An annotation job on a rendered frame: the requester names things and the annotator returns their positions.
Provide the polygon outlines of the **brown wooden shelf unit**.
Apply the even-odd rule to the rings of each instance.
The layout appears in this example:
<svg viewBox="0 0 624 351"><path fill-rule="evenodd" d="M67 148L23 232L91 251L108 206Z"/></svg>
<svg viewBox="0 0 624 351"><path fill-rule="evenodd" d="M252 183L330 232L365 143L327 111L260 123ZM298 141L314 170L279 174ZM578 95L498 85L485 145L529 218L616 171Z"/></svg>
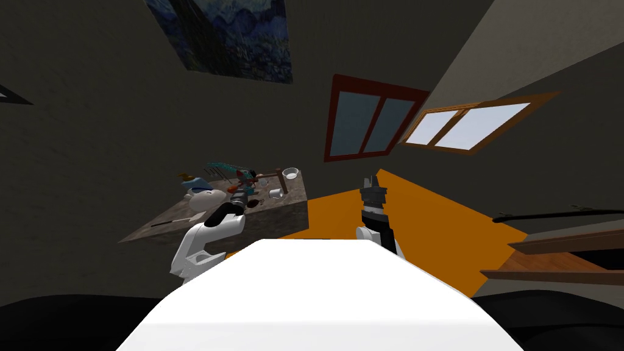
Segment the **brown wooden shelf unit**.
<svg viewBox="0 0 624 351"><path fill-rule="evenodd" d="M488 279L624 287L624 219L553 230L509 243Z"/></svg>

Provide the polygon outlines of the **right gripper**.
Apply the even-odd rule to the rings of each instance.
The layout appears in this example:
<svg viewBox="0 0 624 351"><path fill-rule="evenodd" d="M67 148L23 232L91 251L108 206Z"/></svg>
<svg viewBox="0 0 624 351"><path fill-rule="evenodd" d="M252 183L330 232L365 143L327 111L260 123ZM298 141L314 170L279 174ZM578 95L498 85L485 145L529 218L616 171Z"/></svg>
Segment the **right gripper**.
<svg viewBox="0 0 624 351"><path fill-rule="evenodd" d="M383 211L387 189L380 187L377 176L364 178L364 185L360 189L360 194L366 211Z"/></svg>

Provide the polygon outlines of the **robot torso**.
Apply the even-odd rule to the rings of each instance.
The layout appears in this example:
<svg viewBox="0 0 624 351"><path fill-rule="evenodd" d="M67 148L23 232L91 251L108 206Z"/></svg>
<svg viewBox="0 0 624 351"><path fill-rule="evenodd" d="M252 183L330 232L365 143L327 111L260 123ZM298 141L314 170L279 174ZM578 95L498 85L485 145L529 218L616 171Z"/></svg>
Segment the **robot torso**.
<svg viewBox="0 0 624 351"><path fill-rule="evenodd" d="M116 351L523 351L367 240L263 239L166 296Z"/></svg>

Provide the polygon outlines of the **red framed window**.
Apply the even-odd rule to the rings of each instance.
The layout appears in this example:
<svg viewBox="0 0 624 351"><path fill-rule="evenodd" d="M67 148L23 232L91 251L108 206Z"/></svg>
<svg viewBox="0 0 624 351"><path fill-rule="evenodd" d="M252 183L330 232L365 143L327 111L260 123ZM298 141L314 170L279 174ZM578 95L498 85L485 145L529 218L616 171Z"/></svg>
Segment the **red framed window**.
<svg viewBox="0 0 624 351"><path fill-rule="evenodd" d="M429 95L412 87L335 74L324 160L388 155Z"/></svg>

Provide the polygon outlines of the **blue and yellow bottle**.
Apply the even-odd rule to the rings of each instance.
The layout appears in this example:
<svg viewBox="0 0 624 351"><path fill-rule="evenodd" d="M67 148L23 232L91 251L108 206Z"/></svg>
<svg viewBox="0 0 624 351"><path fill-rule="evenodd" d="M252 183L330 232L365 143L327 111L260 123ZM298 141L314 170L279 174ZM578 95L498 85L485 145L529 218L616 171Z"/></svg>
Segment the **blue and yellow bottle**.
<svg viewBox="0 0 624 351"><path fill-rule="evenodd" d="M182 178L182 186L192 193L199 193L205 190L213 190L213 187L203 178L194 177L183 172L177 175Z"/></svg>

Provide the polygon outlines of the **white round teapot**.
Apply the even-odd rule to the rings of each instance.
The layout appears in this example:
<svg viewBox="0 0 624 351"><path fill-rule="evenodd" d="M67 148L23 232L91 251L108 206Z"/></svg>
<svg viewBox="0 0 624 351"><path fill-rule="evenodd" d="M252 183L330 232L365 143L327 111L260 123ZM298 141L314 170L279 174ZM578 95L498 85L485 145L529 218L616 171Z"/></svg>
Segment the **white round teapot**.
<svg viewBox="0 0 624 351"><path fill-rule="evenodd" d="M221 190L201 187L193 187L187 191L189 195L189 207L195 212L205 212L219 205L226 198L226 193Z"/></svg>

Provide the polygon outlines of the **teal dish rack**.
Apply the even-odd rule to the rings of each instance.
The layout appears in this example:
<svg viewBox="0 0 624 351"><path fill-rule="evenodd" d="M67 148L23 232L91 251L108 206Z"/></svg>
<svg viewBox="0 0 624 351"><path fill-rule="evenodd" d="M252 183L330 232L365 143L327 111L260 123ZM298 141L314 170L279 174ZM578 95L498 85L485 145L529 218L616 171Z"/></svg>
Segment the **teal dish rack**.
<svg viewBox="0 0 624 351"><path fill-rule="evenodd" d="M248 176L249 178L251 177L255 178L256 176L255 171L249 168L235 166L235 165L231 165L231 164L223 163L223 162L209 162L206 164L206 167L208 169L217 171L221 176L223 176L223 173L222 173L223 171L234 173L236 175L236 178L237 176L241 176L241 175Z"/></svg>

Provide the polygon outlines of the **blue landscape painting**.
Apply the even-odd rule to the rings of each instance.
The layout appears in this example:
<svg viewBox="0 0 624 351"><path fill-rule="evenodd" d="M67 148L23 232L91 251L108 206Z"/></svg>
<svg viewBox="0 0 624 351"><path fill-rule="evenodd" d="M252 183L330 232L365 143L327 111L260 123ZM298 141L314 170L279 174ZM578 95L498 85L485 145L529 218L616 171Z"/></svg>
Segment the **blue landscape painting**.
<svg viewBox="0 0 624 351"><path fill-rule="evenodd" d="M189 71L292 84L285 0L144 0Z"/></svg>

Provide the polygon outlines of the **brown framed window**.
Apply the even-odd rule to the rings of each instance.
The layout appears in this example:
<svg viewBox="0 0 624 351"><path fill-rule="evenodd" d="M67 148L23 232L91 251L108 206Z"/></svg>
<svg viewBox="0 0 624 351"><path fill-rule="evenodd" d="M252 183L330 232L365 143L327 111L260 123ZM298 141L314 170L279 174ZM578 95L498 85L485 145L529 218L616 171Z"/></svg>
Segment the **brown framed window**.
<svg viewBox="0 0 624 351"><path fill-rule="evenodd" d="M560 92L423 110L400 144L473 155Z"/></svg>

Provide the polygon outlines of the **brown wooden stand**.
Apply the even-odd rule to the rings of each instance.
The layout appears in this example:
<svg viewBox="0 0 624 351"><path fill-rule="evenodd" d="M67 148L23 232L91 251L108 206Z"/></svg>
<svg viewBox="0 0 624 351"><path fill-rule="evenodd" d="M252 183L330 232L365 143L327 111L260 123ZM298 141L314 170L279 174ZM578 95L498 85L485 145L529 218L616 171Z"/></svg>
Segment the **brown wooden stand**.
<svg viewBox="0 0 624 351"><path fill-rule="evenodd" d="M282 186L282 190L284 192L284 194L288 194L288 188L286 186L286 182L285 182L285 176L283 175L283 171L281 168L277 168L275 170L275 172L273 173L269 173L269 174L257 174L255 176L255 180L259 180L259 179L265 179L265 178L270 178L270 177L277 177L281 186Z"/></svg>

